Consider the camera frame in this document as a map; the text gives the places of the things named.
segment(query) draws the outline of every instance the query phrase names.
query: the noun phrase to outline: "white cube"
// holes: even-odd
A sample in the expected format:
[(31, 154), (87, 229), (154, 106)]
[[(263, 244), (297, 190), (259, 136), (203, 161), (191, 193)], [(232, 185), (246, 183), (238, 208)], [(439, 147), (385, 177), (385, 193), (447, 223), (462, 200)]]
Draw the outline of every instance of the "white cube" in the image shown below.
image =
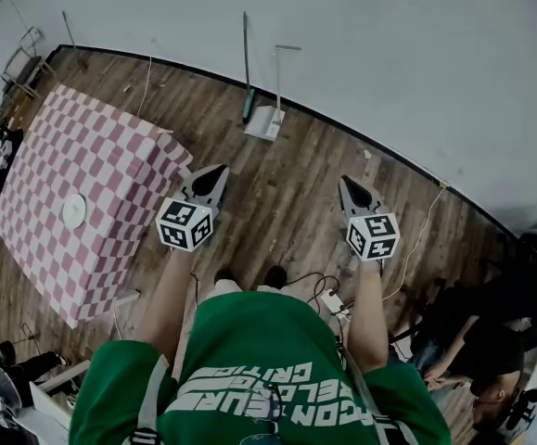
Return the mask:
[(349, 219), (346, 240), (362, 261), (378, 261), (394, 255), (400, 229), (392, 213)]
[(157, 215), (160, 242), (192, 252), (213, 232), (212, 210), (166, 197)]

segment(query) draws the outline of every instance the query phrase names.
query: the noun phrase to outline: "checkered pattern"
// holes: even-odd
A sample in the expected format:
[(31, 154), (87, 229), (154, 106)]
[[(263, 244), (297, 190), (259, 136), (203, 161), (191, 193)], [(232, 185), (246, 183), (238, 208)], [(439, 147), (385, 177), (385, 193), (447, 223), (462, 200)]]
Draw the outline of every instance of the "checkered pattern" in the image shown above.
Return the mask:
[[(149, 122), (61, 84), (49, 94), (0, 197), (0, 236), (70, 326), (111, 308), (157, 200), (191, 159)], [(86, 218), (69, 230), (74, 193)]]

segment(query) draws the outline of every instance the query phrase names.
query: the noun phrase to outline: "green t-shirt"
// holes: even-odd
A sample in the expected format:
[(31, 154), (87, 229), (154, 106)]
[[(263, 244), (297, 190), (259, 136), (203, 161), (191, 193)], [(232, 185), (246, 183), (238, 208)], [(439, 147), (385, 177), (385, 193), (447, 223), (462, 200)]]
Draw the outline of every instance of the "green t-shirt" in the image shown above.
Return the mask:
[[(121, 445), (130, 437), (159, 357), (135, 341), (99, 348), (72, 415), (70, 445)], [(380, 414), (403, 422), (419, 444), (451, 443), (412, 365), (377, 369), (364, 381)], [(251, 418), (249, 396), (269, 384), (278, 386), (284, 406), (283, 443), (379, 443), (374, 415), (342, 369), (330, 328), (302, 301), (267, 292), (200, 304), (181, 377), (167, 370), (158, 388), (157, 430), (165, 445), (237, 445), (266, 434), (269, 424)]]

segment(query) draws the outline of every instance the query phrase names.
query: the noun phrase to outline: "white plate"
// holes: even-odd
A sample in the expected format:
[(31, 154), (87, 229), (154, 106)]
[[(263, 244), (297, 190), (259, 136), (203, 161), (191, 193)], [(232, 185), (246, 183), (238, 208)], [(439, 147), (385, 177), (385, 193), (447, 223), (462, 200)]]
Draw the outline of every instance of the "white plate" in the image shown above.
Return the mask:
[(64, 203), (62, 217), (64, 218), (64, 225), (69, 229), (76, 229), (84, 223), (84, 218), (86, 217), (84, 198), (79, 194), (70, 195)]

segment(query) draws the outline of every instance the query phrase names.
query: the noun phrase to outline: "black baseboard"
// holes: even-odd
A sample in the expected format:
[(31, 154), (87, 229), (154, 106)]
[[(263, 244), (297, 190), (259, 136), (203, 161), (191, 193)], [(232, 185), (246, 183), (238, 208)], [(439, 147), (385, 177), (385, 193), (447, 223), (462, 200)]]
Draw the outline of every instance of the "black baseboard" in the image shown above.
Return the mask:
[[(47, 57), (46, 61), (50, 62), (54, 58), (54, 56), (63, 48), (72, 49), (73, 46), (71, 44), (60, 44), (54, 51), (52, 51), (49, 54), (49, 56)], [(105, 48), (98, 48), (98, 47), (92, 47), (92, 46), (77, 46), (77, 49), (85, 50), (85, 51), (94, 51), (96, 53), (106, 53), (106, 54), (109, 54), (109, 55), (117, 55), (117, 56), (124, 56), (124, 57), (134, 57), (136, 59), (142, 59), (144, 61), (149, 61), (149, 59), (150, 59), (150, 57), (145, 56), (145, 55), (139, 55), (139, 54), (136, 54), (136, 53), (129, 53), (129, 52), (126, 52), (126, 51), (118, 51), (118, 50), (115, 50), (115, 49), (105, 49)], [(177, 69), (180, 69), (180, 70), (187, 70), (189, 72), (193, 72), (195, 74), (199, 74), (200, 76), (205, 76), (205, 77), (214, 79), (216, 81), (221, 81), (223, 83), (233, 84), (234, 86), (237, 86), (237, 87), (242, 87), (242, 88), (246, 87), (246, 84), (241, 82), (241, 81), (229, 78), (227, 76), (222, 76), (222, 75), (216, 74), (214, 72), (210, 72), (210, 71), (207, 71), (207, 70), (201, 70), (200, 68), (195, 68), (193, 66), (187, 66), (186, 64), (177, 63), (177, 62), (174, 62), (174, 61), (169, 61), (167, 59), (161, 59), (161, 58), (158, 58), (158, 57), (153, 57), (152, 60), (153, 60), (153, 62), (158, 63), (158, 64), (163, 64), (165, 66), (170, 66), (172, 68), (177, 68)], [(257, 87), (255, 89), (256, 89), (256, 94), (263, 95), (264, 97), (276, 100), (276, 94), (271, 93), (270, 91), (266, 91), (264, 89), (257, 88)], [(436, 184), (437, 186), (441, 186), (441, 185), (445, 184), (445, 182), (443, 180), (441, 180), (441, 179), (437, 178), (436, 176), (432, 175), (430, 172), (427, 172), (427, 171), (423, 170), (421, 167), (419, 167), (418, 165), (414, 164), (411, 160), (402, 157), (401, 155), (396, 153), (394, 150), (392, 150), (388, 146), (381, 145), (376, 140), (373, 140), (372, 138), (370, 138), (369, 136), (367, 136), (367, 135), (365, 135), (363, 133), (359, 133), (359, 132), (353, 130), (348, 125), (344, 125), (343, 123), (340, 123), (339, 121), (335, 121), (334, 119), (330, 119), (329, 117), (327, 117), (327, 116), (325, 116), (325, 115), (323, 115), (323, 114), (321, 114), (319, 112), (316, 112), (315, 110), (313, 110), (311, 108), (307, 108), (304, 105), (299, 104), (298, 102), (295, 102), (293, 100), (286, 99), (285, 97), (282, 97), (281, 100), (282, 100), (283, 104), (285, 104), (285, 105), (287, 105), (287, 106), (289, 106), (291, 108), (294, 108), (294, 109), (299, 110), (301, 112), (304, 112), (304, 113), (306, 113), (308, 115), (311, 115), (312, 117), (314, 117), (315, 119), (318, 119), (319, 121), (325, 122), (328, 125), (332, 125), (333, 127), (336, 127), (337, 129), (342, 130), (346, 134), (350, 134), (350, 135), (358, 138), (359, 140), (362, 140), (362, 141), (366, 142), (370, 146), (374, 146), (378, 150), (380, 150), (380, 151), (386, 153), (387, 155), (393, 157), (394, 159), (400, 161), (403, 165), (407, 166), (411, 170), (414, 170), (415, 172), (419, 173), (421, 176), (423, 176), (424, 178), (428, 179), (429, 181), (431, 181), (432, 183)], [(474, 201), (472, 201), (471, 199), (466, 197), (464, 194), (462, 194), (461, 192), (457, 191), (452, 186), (449, 186), (447, 188), (447, 191), (449, 191), (450, 193), (453, 193), (454, 195), (456, 195), (457, 197), (459, 197), (460, 199), (465, 201), (468, 205), (470, 205), (472, 208), (474, 208), (476, 211), (478, 211), (480, 214), (482, 214), (485, 218), (487, 218), (491, 223), (493, 223), (495, 226), (497, 226), (501, 231), (503, 231), (508, 237), (510, 237), (511, 239), (517, 239), (516, 236), (509, 229), (507, 229), (502, 223), (497, 221), (489, 212), (484, 210), (481, 206), (479, 206)]]

